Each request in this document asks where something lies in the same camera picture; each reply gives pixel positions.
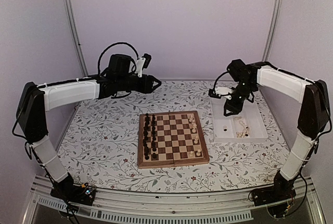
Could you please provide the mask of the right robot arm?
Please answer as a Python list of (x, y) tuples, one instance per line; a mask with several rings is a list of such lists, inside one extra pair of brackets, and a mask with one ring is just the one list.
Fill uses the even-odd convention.
[(302, 170), (317, 153), (322, 135), (332, 131), (332, 120), (327, 84), (323, 80), (311, 80), (280, 69), (267, 61), (245, 64), (235, 59), (226, 68), (227, 74), (237, 83), (222, 94), (226, 98), (223, 107), (225, 117), (241, 113), (244, 102), (254, 101), (254, 93), (260, 88), (269, 88), (289, 97), (299, 104), (298, 109), (289, 109), (294, 141), (282, 167), (274, 176), (273, 185), (257, 188), (249, 193), (255, 206), (267, 206), (269, 214), (277, 219), (295, 213), (301, 206), (296, 203), (294, 182), (304, 179)]

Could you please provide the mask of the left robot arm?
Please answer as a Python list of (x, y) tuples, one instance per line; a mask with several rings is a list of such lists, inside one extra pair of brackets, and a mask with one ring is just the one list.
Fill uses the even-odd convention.
[(132, 58), (129, 55), (113, 54), (106, 69), (97, 69), (97, 74), (84, 78), (44, 83), (25, 84), (16, 112), (15, 126), (23, 132), (25, 151), (34, 157), (45, 170), (53, 189), (51, 195), (65, 203), (79, 203), (91, 206), (96, 195), (93, 185), (74, 184), (73, 177), (66, 171), (53, 147), (47, 129), (46, 113), (54, 108), (91, 99), (118, 99), (119, 92), (129, 96), (131, 92), (150, 94), (161, 81), (144, 74), (151, 56)]

